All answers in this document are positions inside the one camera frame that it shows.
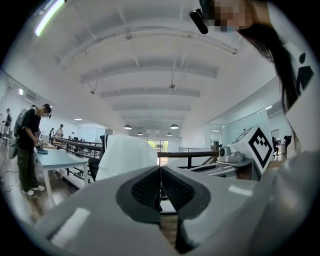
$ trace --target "air conditioner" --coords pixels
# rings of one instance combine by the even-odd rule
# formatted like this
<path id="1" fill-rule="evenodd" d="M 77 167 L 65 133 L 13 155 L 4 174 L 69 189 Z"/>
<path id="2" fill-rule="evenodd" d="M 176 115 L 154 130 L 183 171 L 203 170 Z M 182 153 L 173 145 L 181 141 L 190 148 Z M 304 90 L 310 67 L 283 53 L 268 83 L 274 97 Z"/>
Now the air conditioner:
<path id="1" fill-rule="evenodd" d="M 39 102 L 37 101 L 37 98 L 33 97 L 33 95 L 30 95 L 30 94 L 26 94 L 25 97 L 24 97 L 24 100 L 25 100 L 26 102 L 31 103 L 31 104 L 39 103 Z"/>

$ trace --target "green cargo pants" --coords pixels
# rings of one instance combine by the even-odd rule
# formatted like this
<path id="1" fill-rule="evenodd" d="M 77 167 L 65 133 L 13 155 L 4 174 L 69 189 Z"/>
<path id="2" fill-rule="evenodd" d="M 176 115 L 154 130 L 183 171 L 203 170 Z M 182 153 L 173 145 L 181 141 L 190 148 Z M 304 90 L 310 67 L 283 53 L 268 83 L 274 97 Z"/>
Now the green cargo pants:
<path id="1" fill-rule="evenodd" d="M 19 148 L 17 156 L 21 188 L 24 192 L 28 192 L 31 188 L 39 186 L 35 174 L 34 152 Z"/>

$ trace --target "window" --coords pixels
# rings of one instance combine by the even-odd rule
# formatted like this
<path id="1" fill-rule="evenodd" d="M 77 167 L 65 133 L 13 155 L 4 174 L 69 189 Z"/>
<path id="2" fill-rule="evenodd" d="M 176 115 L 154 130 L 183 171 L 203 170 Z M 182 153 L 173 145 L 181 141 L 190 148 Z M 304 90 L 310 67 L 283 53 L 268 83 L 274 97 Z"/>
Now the window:
<path id="1" fill-rule="evenodd" d="M 146 142 L 153 147 L 157 152 L 168 152 L 169 142 L 167 140 L 146 140 Z M 158 157 L 157 164 L 163 166 L 167 164 L 167 157 Z"/>

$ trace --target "white box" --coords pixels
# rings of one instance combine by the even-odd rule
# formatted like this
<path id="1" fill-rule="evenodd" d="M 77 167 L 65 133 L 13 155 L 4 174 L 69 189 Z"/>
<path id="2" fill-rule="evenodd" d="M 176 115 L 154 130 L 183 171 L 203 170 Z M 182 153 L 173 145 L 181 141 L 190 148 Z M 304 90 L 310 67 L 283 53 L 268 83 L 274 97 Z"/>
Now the white box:
<path id="1" fill-rule="evenodd" d="M 273 158 L 274 148 L 272 145 L 272 141 L 268 141 L 259 125 L 255 125 L 246 129 L 228 146 L 231 152 L 239 151 L 245 158 L 253 159 L 263 174 Z"/>

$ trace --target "black hair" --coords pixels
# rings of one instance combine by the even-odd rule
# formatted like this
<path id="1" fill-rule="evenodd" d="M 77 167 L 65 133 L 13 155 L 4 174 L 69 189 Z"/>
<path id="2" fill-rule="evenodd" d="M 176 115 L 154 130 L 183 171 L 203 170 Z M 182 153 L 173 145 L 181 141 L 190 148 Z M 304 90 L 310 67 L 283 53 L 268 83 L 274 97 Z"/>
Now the black hair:
<path id="1" fill-rule="evenodd" d="M 238 32 L 247 39 L 264 58 L 273 63 L 280 79 L 283 111 L 287 113 L 298 99 L 296 77 L 289 52 L 284 48 L 276 31 L 266 25 L 253 24 L 251 27 L 240 29 Z"/>
<path id="2" fill-rule="evenodd" d="M 49 113 L 49 114 L 51 113 L 52 109 L 51 109 L 51 106 L 49 104 L 44 104 L 43 107 L 44 107 L 44 112 L 45 113 Z"/>

